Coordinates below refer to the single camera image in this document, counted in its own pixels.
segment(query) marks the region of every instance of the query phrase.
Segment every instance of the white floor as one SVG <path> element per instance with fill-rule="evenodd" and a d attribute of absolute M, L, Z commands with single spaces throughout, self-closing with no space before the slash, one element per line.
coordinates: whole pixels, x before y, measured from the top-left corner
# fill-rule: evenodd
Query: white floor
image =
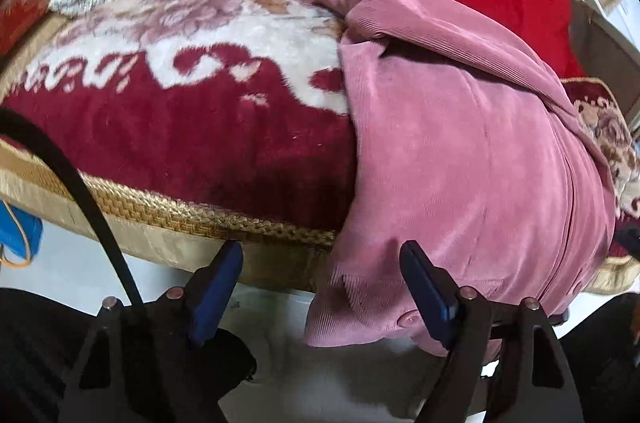
<path fill-rule="evenodd" d="M 140 259 L 127 257 L 127 262 L 146 301 L 170 286 L 185 284 L 190 276 Z M 97 243 L 49 224 L 33 264 L 26 269 L 0 269 L 0 287 L 39 293 L 87 313 L 97 313 L 108 295 L 124 298 Z M 270 383 L 241 385 L 223 399 L 230 423 L 402 421 L 409 399 L 433 370 L 433 359 L 410 340 L 336 349 L 307 347 L 300 338 L 311 298 L 303 292 L 236 288 L 224 325 L 244 339 L 267 334 L 275 373 Z M 558 328 L 559 335 L 607 299 L 580 294 L 571 306 L 570 321 Z"/>

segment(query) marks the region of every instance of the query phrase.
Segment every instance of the black strap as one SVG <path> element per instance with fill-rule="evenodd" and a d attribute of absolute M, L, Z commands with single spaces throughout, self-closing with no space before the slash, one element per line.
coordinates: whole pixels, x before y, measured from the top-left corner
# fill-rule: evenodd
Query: black strap
<path fill-rule="evenodd" d="M 95 236 L 102 244 L 113 269 L 120 279 L 131 304 L 142 305 L 142 297 L 127 266 L 120 246 L 111 233 L 100 208 L 80 174 L 69 162 L 55 143 L 41 130 L 20 114 L 0 107 L 0 135 L 7 136 L 39 157 L 66 186 L 71 197 L 94 229 Z"/>

